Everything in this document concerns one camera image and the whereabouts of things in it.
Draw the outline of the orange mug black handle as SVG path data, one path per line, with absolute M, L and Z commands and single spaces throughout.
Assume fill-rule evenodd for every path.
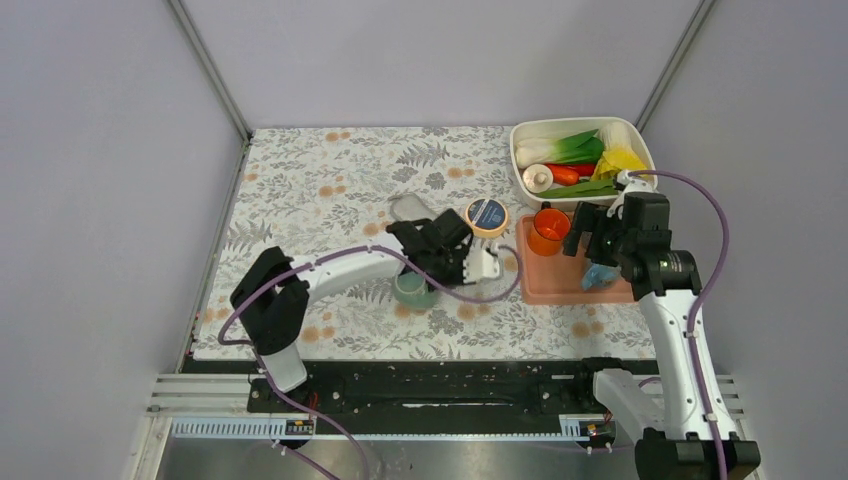
M 563 242 L 571 230 L 570 217 L 550 202 L 543 202 L 533 216 L 527 237 L 529 249 L 539 256 L 553 256 L 562 251 Z

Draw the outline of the teal green glazed mug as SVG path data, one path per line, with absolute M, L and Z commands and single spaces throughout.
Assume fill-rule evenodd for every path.
M 393 282 L 394 298 L 410 310 L 423 311 L 433 308 L 440 292 L 430 289 L 431 285 L 419 274 L 409 271 L 398 275 Z

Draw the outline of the blue butterfly mug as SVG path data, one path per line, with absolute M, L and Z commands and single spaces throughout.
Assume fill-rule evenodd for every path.
M 611 288 L 621 277 L 618 266 L 608 266 L 589 261 L 580 286 L 584 292 Z

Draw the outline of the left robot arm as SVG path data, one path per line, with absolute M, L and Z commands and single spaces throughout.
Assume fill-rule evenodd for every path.
M 309 401 L 307 370 L 297 347 L 305 314 L 316 301 L 377 279 L 414 272 L 444 287 L 469 282 L 471 227 L 453 209 L 436 219 L 396 221 L 356 246 L 301 259 L 279 247 L 263 251 L 230 295 L 272 398 L 288 411 Z

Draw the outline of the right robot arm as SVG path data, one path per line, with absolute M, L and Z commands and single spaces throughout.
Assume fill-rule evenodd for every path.
M 630 284 L 655 347 L 663 403 L 622 368 L 578 379 L 575 402 L 604 406 L 635 443 L 641 479 L 747 479 L 761 464 L 757 443 L 741 438 L 714 373 L 692 254 L 672 247 L 670 203 L 658 193 L 624 193 L 617 206 L 578 203 L 564 254 L 585 248 L 594 264 L 617 267 Z

